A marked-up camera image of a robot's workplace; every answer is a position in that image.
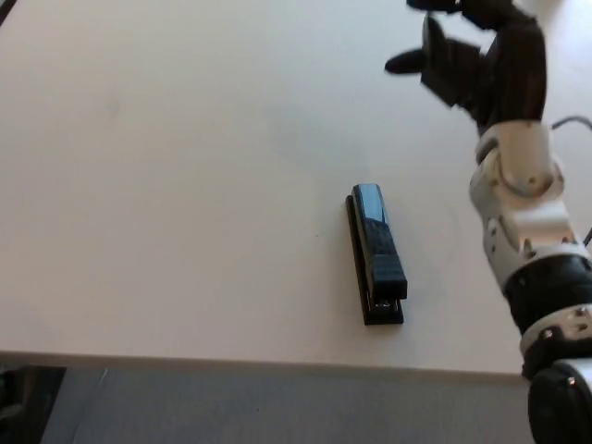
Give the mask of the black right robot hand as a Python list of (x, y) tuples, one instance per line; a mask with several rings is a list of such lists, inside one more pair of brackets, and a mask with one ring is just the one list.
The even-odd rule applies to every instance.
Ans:
[[(418, 74), (421, 83), (449, 107), (464, 109), (480, 134), (513, 120), (542, 119), (547, 94), (547, 58), (537, 20), (512, 1), (409, 1), (426, 12), (422, 45), (393, 56), (390, 75)], [(460, 13), (496, 36), (487, 51), (445, 35), (434, 12)]]

